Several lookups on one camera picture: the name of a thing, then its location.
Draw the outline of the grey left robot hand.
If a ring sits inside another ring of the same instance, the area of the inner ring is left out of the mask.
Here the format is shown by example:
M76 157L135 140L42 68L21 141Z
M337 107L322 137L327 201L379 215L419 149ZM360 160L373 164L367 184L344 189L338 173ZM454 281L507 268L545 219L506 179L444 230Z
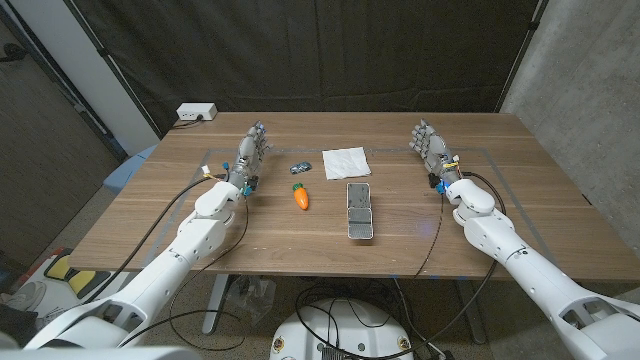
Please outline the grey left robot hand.
M227 181L238 188L243 196L249 196L258 187L263 158L271 148L265 134L262 122L256 121L241 140L236 159L229 170Z

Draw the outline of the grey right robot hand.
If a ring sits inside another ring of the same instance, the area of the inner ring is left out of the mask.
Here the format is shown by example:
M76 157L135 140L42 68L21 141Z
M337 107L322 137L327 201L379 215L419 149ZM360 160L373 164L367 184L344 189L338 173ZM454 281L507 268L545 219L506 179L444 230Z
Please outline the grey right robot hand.
M428 171L429 184L439 194L462 178L459 157L447 147L444 139L425 119L414 127L409 147L417 152Z

